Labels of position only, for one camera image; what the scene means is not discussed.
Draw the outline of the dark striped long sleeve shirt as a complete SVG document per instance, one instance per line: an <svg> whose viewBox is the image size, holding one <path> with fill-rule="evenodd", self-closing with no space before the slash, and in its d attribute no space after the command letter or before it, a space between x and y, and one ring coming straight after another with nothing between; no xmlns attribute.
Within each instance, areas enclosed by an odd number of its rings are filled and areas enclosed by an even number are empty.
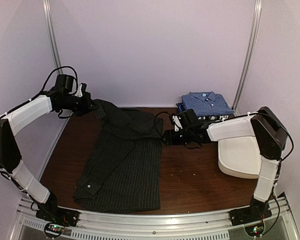
<svg viewBox="0 0 300 240"><path fill-rule="evenodd" d="M76 181L74 202L103 213L160 209L162 142L158 132L163 119L105 100L96 102L101 131Z"/></svg>

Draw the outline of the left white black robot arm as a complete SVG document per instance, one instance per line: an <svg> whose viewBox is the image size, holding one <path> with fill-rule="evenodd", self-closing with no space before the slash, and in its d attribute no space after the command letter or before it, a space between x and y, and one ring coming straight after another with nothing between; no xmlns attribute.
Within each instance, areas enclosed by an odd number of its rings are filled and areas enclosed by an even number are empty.
<svg viewBox="0 0 300 240"><path fill-rule="evenodd" d="M28 133L27 127L51 113L70 111L81 117L96 108L86 83L79 83L74 76L59 74L52 88L42 88L33 97L0 115L0 173L38 204L51 222L62 218L57 197L26 165L22 156L26 145L21 138Z"/></svg>

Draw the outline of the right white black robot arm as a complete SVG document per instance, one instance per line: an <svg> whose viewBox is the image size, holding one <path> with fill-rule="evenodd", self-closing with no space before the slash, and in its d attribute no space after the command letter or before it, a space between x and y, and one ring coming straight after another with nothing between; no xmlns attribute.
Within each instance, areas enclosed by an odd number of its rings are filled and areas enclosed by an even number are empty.
<svg viewBox="0 0 300 240"><path fill-rule="evenodd" d="M189 109L170 116L172 129L160 132L167 146L217 143L218 167L229 175L256 179L257 184L246 210L249 220L258 220L279 180L289 134L270 108L232 118L207 119Z"/></svg>

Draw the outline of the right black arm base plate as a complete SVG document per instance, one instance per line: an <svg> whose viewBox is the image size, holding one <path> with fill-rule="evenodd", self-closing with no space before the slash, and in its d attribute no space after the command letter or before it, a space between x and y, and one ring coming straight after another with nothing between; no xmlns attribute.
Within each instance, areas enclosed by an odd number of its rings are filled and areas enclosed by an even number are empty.
<svg viewBox="0 0 300 240"><path fill-rule="evenodd" d="M261 222L263 219L271 216L272 212L267 207L264 210L260 210L257 206L247 206L229 211L232 226Z"/></svg>

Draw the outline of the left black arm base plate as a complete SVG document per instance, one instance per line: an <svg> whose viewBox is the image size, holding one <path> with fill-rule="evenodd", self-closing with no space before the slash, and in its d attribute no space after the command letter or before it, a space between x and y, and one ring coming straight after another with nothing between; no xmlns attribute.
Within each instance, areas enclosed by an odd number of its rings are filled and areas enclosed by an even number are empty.
<svg viewBox="0 0 300 240"><path fill-rule="evenodd" d="M48 213L44 209L39 209L35 216L39 219L65 227L76 227L79 219L79 212L76 210L58 207L56 213Z"/></svg>

